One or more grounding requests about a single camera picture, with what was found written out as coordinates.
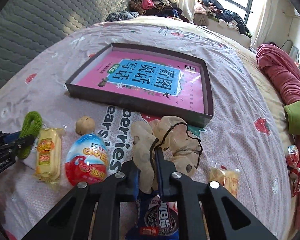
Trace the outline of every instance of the oreo package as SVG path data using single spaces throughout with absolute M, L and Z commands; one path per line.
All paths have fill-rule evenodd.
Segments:
M 179 239 L 179 220 L 176 202 L 162 202 L 158 192 L 145 194 L 140 191 L 136 201 L 138 220 L 131 228 L 127 240 Z

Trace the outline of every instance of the cracker package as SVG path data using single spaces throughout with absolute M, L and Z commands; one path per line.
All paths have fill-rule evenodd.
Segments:
M 219 165 L 218 163 L 215 163 L 214 166 L 210 167 L 209 181 L 214 180 L 219 182 L 235 198 L 237 198 L 239 178 L 240 178 L 239 169 L 235 169 L 234 171 L 227 170 L 226 167 Z M 207 234 L 207 239 L 210 239 L 207 222 L 204 215 L 203 215 L 203 222 Z
M 61 136 L 64 129 L 41 129 L 37 144 L 35 176 L 43 181 L 54 182 L 61 173 Z

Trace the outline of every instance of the pink blanket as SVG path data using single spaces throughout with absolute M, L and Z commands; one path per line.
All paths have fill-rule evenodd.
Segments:
M 262 44 L 257 49 L 257 63 L 280 92 L 286 105 L 300 100 L 300 70 L 289 55 L 274 45 Z M 300 136 L 295 136 L 295 143 L 300 153 Z M 300 193 L 295 228 L 300 229 Z

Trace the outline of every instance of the bed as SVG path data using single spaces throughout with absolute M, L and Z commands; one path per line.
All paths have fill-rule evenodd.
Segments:
M 79 117 L 93 117 L 96 132 L 110 127 L 104 140 L 110 143 L 108 151 L 113 151 L 123 110 L 115 107 L 111 125 L 104 125 L 109 106 L 70 98 L 64 85 L 89 55 L 112 42 L 176 50 L 206 61 L 215 112 L 207 127 L 197 131 L 204 150 L 193 179 L 207 182 L 213 162 L 228 169 L 239 168 L 239 201 L 278 239 L 291 239 L 296 199 L 291 198 L 285 155 L 293 139 L 287 133 L 280 95 L 259 71 L 255 54 L 202 27 L 150 16 L 98 23 L 75 32 L 39 54 L 0 89 L 0 130 L 20 130 L 29 111 L 38 111 L 44 126 L 67 130 L 62 139 L 62 174 L 57 190 L 32 176 L 33 153 L 24 163 L 17 162 L 0 174 L 0 214 L 5 230 L 21 239 L 71 189 L 64 161 L 79 137 L 74 128 Z M 131 112 L 129 122 L 147 118 L 151 117 Z M 259 118 L 267 120 L 268 133 L 255 127 Z M 131 159 L 131 150 L 124 153 L 120 162 Z M 110 173 L 114 172 L 116 168 L 110 168 Z M 133 204 L 122 203 L 120 214 L 124 239 L 135 222 Z
M 9 0 L 0 12 L 0 88 L 46 48 L 128 5 L 128 0 Z

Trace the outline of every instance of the plastic bag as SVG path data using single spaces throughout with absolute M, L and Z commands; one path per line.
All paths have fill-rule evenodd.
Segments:
M 64 129 L 41 129 L 37 144 L 35 176 L 43 181 L 55 182 L 61 173 L 61 136 Z
M 235 198 L 237 198 L 238 182 L 240 178 L 240 170 L 227 170 L 226 167 L 216 163 L 210 168 L 209 181 L 215 180 L 219 182 L 226 190 L 228 190 Z
M 65 171 L 74 186 L 80 181 L 89 184 L 104 181 L 109 158 L 101 137 L 94 133 L 80 137 L 70 148 L 65 161 Z
M 125 239 L 173 240 L 179 239 L 178 207 L 176 202 L 162 202 L 156 191 L 140 192 L 136 201 L 138 220 Z
M 140 169 L 140 190 L 151 193 L 156 189 L 154 153 L 150 148 L 158 139 L 156 145 L 161 144 L 163 150 L 172 152 L 172 162 L 176 170 L 191 177 L 197 170 L 199 157 L 202 152 L 201 141 L 190 136 L 186 122 L 180 117 L 164 116 L 161 120 L 152 120 L 149 124 L 143 121 L 133 122 L 131 125 L 133 136 L 133 162 Z

